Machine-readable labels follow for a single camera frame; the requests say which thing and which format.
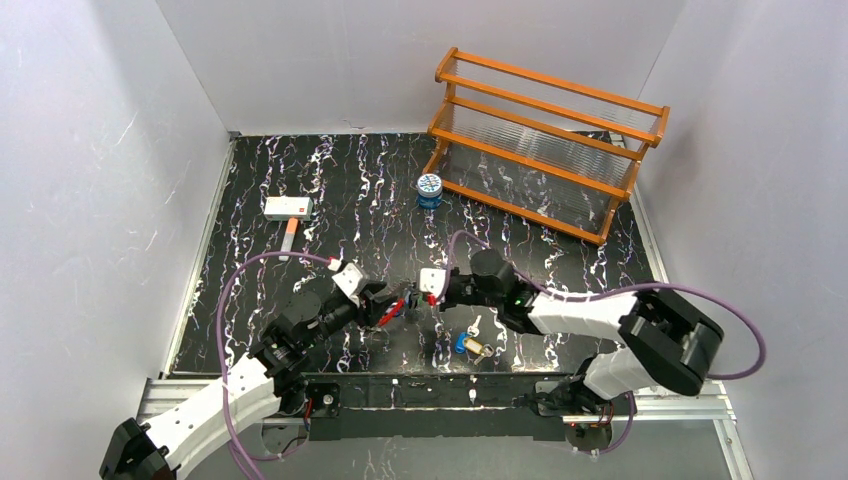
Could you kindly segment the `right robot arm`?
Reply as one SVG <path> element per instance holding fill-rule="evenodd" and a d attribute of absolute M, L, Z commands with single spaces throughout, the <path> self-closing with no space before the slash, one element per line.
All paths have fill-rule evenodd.
<path fill-rule="evenodd" d="M 620 344 L 583 361 L 555 393 L 585 404 L 661 386 L 684 396 L 700 393 L 724 339 L 723 329 L 681 295 L 660 284 L 623 293 L 545 291 L 518 274 L 492 249 L 476 252 L 471 271 L 424 269 L 420 291 L 440 310 L 484 306 L 508 329 L 531 335 L 576 334 Z"/>

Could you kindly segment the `metal key organizer red handle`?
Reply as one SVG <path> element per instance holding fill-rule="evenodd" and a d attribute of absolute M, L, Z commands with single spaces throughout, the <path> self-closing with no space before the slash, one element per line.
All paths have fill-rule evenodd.
<path fill-rule="evenodd" d="M 400 282 L 395 285 L 388 294 L 388 304 L 376 327 L 385 327 L 394 318 L 414 311 L 418 307 L 420 297 L 421 292 L 416 282 Z"/>

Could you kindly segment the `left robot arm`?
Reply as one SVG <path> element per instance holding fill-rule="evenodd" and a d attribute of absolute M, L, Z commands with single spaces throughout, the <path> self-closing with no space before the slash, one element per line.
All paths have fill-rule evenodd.
<path fill-rule="evenodd" d="M 227 373 L 177 406 L 116 427 L 99 468 L 103 479 L 182 479 L 244 428 L 305 399 L 309 350 L 350 323 L 376 327 L 410 296 L 369 281 L 347 296 L 296 293 Z"/>

